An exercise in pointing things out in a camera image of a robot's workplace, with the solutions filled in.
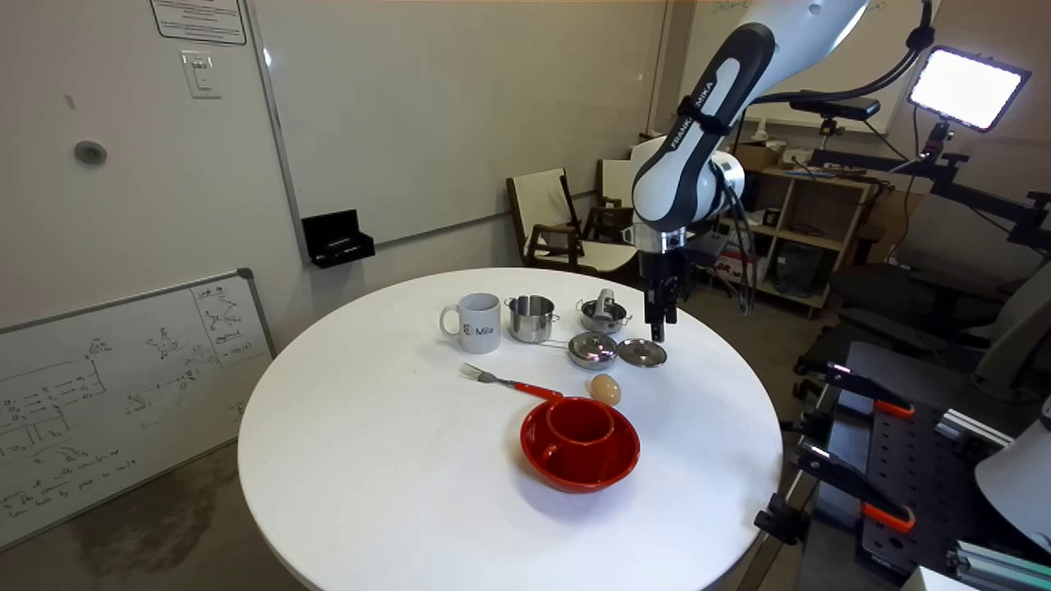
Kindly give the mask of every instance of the table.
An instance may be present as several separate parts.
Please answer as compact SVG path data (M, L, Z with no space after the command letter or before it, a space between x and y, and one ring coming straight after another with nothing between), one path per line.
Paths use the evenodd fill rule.
M519 457L539 402L459 372L585 394L593 373L566 343L601 289L635 317L619 337L646 337L636 289L516 266L420 275L306 327L241 427L241 483L274 552L306 586L381 591L693 591L728 573L778 485L782 436L756 372L713 327L679 311L668 366L609 372L643 450L629 479L585 495L550 491ZM437 320L466 291L550 297L552 343L463 355Z

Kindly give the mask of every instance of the sign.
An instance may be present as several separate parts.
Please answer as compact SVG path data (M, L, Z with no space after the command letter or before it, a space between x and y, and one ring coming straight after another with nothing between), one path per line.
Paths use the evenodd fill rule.
M157 34L167 41L245 45L241 0L151 0Z

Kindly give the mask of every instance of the red plate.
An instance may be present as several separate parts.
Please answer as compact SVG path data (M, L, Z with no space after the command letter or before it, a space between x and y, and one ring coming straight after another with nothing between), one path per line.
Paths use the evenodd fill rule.
M601 472L601 476L593 476L593 479L578 479L572 472L554 472L550 466L546 452L542 452L546 445L539 440L542 431L546 431L542 424L546 424L550 407L552 405L534 407L526 415L526 419L521 419L521 431L519 431L521 457L526 457L526 464L534 466L534 472L539 479L546 479L550 485L566 491L566 493L597 493L597 491L609 491L609 485L621 483L635 470L636 452L641 452L641 440L636 440L630 419L611 407L611 415L613 415L613 446L619 446L613 450L613 466L609 472Z

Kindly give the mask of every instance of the wooden chair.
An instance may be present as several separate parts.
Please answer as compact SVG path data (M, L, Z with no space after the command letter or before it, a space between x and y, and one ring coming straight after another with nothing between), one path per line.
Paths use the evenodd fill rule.
M562 167L511 178L511 198L526 266L613 275L635 260L635 246L583 239Z
M597 161L597 198L585 224L585 239L629 244L635 172L635 161Z

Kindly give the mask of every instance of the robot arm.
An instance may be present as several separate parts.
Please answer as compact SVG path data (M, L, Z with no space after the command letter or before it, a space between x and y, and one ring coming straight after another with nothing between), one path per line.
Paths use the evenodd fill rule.
M653 343L663 343L663 321L673 321L671 260L687 246L687 227L719 218L745 186L740 161L715 151L719 141L762 91L823 63L863 8L866 0L756 0L684 99L673 133L635 180L635 244Z

